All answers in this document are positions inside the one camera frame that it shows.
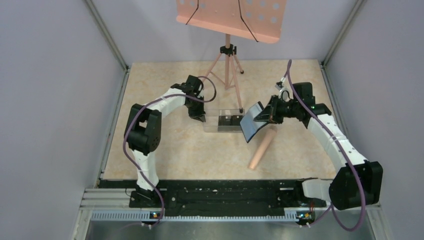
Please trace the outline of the pink toy microphone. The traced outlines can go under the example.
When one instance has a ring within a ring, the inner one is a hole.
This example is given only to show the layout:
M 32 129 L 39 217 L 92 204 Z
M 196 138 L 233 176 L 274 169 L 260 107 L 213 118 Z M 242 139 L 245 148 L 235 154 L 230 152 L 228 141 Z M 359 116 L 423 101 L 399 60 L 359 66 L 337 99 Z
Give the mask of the pink toy microphone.
M 267 151 L 268 147 L 270 146 L 273 139 L 276 137 L 278 130 L 275 127 L 269 128 L 266 130 L 265 135 L 260 142 L 258 148 L 256 149 L 253 157 L 251 158 L 248 168 L 250 170 L 255 170 L 260 163 L 261 159 L 263 158 L 265 152 Z

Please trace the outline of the black leather card holder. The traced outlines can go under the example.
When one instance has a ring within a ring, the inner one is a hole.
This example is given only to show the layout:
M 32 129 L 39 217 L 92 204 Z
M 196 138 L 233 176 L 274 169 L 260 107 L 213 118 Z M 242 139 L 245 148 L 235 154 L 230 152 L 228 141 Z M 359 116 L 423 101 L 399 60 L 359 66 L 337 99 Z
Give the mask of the black leather card holder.
M 264 110 L 263 104 L 258 101 L 251 106 L 240 121 L 241 131 L 245 141 L 249 143 L 256 133 L 269 123 L 265 121 L 255 121 L 255 118 Z

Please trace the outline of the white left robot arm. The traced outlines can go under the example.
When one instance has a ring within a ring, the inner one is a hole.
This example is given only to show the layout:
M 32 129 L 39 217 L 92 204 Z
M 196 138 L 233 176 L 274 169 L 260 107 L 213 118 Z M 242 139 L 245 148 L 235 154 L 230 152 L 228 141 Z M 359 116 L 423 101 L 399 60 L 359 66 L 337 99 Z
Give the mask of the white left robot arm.
M 134 104 L 129 112 L 124 132 L 123 150 L 130 149 L 128 159 L 137 169 L 135 192 L 149 207 L 160 202 L 157 191 L 156 150 L 161 142 L 162 120 L 174 110 L 185 106 L 188 116 L 206 121 L 203 81 L 193 75 L 186 82 L 173 84 L 164 94 L 144 105 Z

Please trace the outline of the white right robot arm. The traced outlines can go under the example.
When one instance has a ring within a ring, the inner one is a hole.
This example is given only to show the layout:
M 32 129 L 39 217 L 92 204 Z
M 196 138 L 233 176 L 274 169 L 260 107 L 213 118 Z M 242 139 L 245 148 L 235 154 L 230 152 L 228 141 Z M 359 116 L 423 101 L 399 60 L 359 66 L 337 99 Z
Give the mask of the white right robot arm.
M 254 131 L 268 124 L 282 124 L 285 118 L 299 120 L 310 131 L 331 160 L 336 176 L 332 180 L 305 178 L 293 192 L 299 206 L 307 206 L 313 199 L 331 202 L 338 210 L 362 205 L 374 205 L 380 200 L 383 167 L 378 161 L 369 161 L 358 152 L 339 129 L 330 109 L 316 103 L 310 82 L 293 84 L 292 99 L 272 95 L 263 105 L 253 108 Z

